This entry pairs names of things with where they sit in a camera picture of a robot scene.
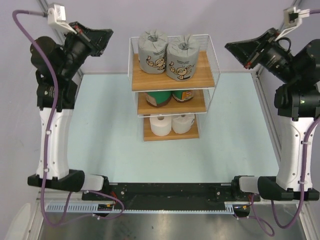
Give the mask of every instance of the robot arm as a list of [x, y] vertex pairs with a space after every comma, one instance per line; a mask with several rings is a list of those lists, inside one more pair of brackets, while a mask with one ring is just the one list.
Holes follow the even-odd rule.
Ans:
[[31, 63], [37, 68], [37, 106], [41, 117], [41, 154], [36, 174], [28, 177], [28, 185], [40, 187], [44, 177], [45, 136], [49, 135], [47, 146], [46, 188], [78, 192], [80, 190], [102, 189], [106, 180], [99, 175], [85, 174], [81, 170], [69, 169], [67, 160], [68, 133], [75, 107], [77, 84], [72, 78], [88, 56], [103, 54], [111, 29], [93, 30], [78, 22], [66, 23], [65, 8], [51, 4], [47, 13], [49, 26], [65, 33], [64, 45], [56, 44], [50, 37], [42, 36], [36, 43], [49, 59], [58, 80], [58, 99], [51, 122], [46, 131], [54, 101], [54, 83], [50, 71], [33, 45], [30, 47]]
[[[285, 29], [282, 32], [271, 28], [262, 36], [226, 44], [226, 48], [246, 68], [261, 64], [284, 84], [276, 90], [274, 106], [278, 109], [282, 131], [281, 156], [277, 176], [241, 176], [240, 190], [259, 194], [267, 200], [288, 201], [300, 199], [300, 188], [304, 186], [305, 200], [318, 200], [319, 192], [313, 188], [310, 161], [314, 129], [308, 142], [304, 137], [316, 118], [320, 116], [320, 93], [316, 83], [320, 81], [320, 39], [308, 43], [297, 55], [280, 45], [288, 32], [297, 28], [302, 17], [310, 11], [292, 7], [284, 10]], [[303, 146], [308, 144], [303, 167]], [[302, 169], [305, 180], [300, 182]]]

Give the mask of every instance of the toilet paper roll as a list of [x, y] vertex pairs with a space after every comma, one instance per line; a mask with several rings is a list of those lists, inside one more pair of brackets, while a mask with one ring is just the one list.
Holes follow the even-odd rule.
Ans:
[[149, 105], [160, 108], [167, 105], [171, 100], [171, 91], [145, 92], [145, 98]]
[[200, 44], [192, 36], [178, 36], [166, 49], [166, 74], [177, 81], [193, 77], [199, 56]]
[[190, 101], [194, 97], [194, 93], [193, 90], [177, 90], [172, 91], [172, 96], [179, 103], [184, 103]]
[[157, 136], [166, 136], [171, 132], [171, 116], [153, 116], [150, 117], [151, 131]]
[[145, 31], [138, 40], [140, 68], [147, 74], [161, 74], [166, 69], [168, 36], [159, 30]]
[[195, 122], [194, 114], [182, 114], [172, 117], [172, 129], [176, 134], [185, 134]]

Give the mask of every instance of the white paper roll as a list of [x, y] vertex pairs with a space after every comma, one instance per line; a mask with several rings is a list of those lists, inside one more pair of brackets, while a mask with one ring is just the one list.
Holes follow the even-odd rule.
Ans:
[[185, 134], [195, 122], [194, 114], [182, 114], [172, 117], [172, 129], [176, 134]]
[[150, 117], [151, 131], [157, 136], [166, 136], [171, 132], [171, 116], [153, 116]]

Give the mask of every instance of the black cable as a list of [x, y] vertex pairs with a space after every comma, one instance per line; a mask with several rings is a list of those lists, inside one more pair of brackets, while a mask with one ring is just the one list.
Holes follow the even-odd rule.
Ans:
[[287, 49], [287, 53], [289, 53], [290, 52], [290, 49], [291, 49], [291, 40], [290, 40], [290, 38], [288, 38], [288, 37], [281, 37], [281, 38], [279, 38], [277, 41], [276, 41], [276, 43], [280, 46], [280, 47], [282, 47], [280, 44], [279, 44], [279, 42], [281, 41], [281, 40], [286, 40], [288, 43], [289, 43], [289, 47], [288, 47], [288, 49]]

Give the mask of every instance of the shiny floor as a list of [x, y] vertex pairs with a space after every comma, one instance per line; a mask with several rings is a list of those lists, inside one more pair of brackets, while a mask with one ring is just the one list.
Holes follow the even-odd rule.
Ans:
[[[273, 240], [305, 240], [298, 220], [287, 230], [276, 227], [271, 207], [257, 205], [259, 216], [275, 230]], [[282, 224], [287, 223], [296, 211], [294, 205], [277, 206]], [[57, 221], [60, 214], [50, 213]], [[76, 214], [69, 214], [72, 219]], [[97, 220], [92, 217], [59, 228], [43, 225], [39, 240], [269, 240], [254, 219], [236, 220], [232, 215], [215, 214], [124, 214], [114, 220]]]

